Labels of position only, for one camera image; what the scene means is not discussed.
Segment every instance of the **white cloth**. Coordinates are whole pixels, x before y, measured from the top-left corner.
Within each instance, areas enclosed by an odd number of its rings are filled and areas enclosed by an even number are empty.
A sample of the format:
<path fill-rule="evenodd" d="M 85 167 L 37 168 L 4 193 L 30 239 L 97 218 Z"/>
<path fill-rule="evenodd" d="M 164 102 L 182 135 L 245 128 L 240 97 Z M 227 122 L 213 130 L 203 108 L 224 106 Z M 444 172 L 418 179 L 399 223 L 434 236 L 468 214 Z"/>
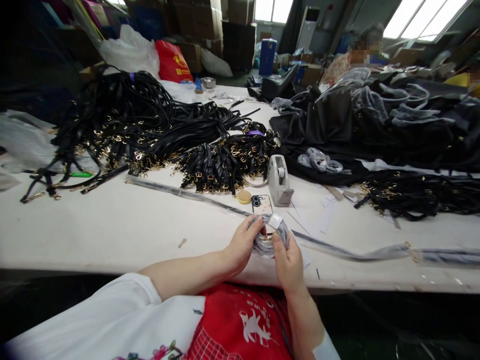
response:
<path fill-rule="evenodd" d="M 204 309 L 204 296 L 174 296 L 162 302 L 148 276 L 128 273 L 8 345 L 22 360 L 126 359 L 129 353 L 152 359 L 173 341 L 184 354 Z"/>

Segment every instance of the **hand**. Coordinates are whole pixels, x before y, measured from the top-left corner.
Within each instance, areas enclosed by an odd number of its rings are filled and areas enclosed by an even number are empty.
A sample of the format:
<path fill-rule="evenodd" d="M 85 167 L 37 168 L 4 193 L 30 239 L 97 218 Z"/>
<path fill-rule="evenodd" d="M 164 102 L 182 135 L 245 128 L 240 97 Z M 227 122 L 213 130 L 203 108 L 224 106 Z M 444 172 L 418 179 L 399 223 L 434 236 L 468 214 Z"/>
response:
<path fill-rule="evenodd" d="M 261 215 L 250 215 L 236 229 L 230 244 L 223 250 L 228 266 L 232 266 L 232 276 L 240 274 L 247 266 L 254 239 L 260 232 L 267 234 Z"/>
<path fill-rule="evenodd" d="M 276 232 L 273 233 L 272 240 L 276 277 L 285 295 L 294 295 L 305 287 L 302 252 L 291 231 L 288 232 L 288 249 L 285 249 L 282 239 Z"/>

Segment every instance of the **floral pattern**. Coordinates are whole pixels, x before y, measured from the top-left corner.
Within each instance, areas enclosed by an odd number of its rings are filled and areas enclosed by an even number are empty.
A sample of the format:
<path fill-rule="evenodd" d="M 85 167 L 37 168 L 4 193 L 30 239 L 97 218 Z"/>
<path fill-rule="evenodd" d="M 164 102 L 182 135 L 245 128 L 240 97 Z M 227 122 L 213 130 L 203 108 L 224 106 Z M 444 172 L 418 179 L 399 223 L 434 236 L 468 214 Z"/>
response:
<path fill-rule="evenodd" d="M 175 344 L 176 344 L 176 341 L 173 340 L 170 346 L 162 345 L 158 350 L 157 349 L 153 350 L 153 357 L 151 357 L 149 360 L 161 360 L 161 359 L 180 360 L 184 354 L 178 347 L 175 346 Z M 147 360 L 147 359 L 139 357 L 139 354 L 136 352 L 130 352 L 126 358 L 117 356 L 113 360 Z"/>
<path fill-rule="evenodd" d="M 347 52 L 333 60 L 325 74 L 323 74 L 320 83 L 329 84 L 330 86 L 335 85 L 342 75 L 350 70 L 350 66 L 350 52 Z"/>

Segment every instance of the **curtain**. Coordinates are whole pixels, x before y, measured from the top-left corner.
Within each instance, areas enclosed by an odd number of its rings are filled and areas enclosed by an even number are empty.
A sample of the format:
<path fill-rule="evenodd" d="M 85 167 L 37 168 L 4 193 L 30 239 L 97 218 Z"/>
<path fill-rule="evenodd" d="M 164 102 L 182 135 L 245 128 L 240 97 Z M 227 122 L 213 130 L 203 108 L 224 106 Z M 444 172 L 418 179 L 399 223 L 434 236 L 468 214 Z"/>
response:
<path fill-rule="evenodd" d="M 304 17 L 304 9 L 304 0 L 293 0 L 288 19 L 283 28 L 280 44 L 278 44 L 278 49 L 276 50 L 278 54 L 293 54 L 296 50 L 300 27 Z"/>

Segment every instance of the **window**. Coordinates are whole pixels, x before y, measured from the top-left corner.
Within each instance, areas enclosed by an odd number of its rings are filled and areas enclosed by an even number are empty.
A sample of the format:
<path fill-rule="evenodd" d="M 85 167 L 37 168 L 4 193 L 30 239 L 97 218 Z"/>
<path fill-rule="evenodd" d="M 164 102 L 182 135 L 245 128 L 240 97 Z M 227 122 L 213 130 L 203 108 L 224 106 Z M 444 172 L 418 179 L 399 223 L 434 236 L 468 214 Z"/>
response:
<path fill-rule="evenodd" d="M 402 0 L 383 33 L 385 38 L 433 42 L 471 0 Z"/>
<path fill-rule="evenodd" d="M 125 5 L 124 0 L 108 0 L 109 3 L 115 4 L 115 5 Z"/>
<path fill-rule="evenodd" d="M 293 0 L 256 0 L 255 20 L 285 24 Z"/>

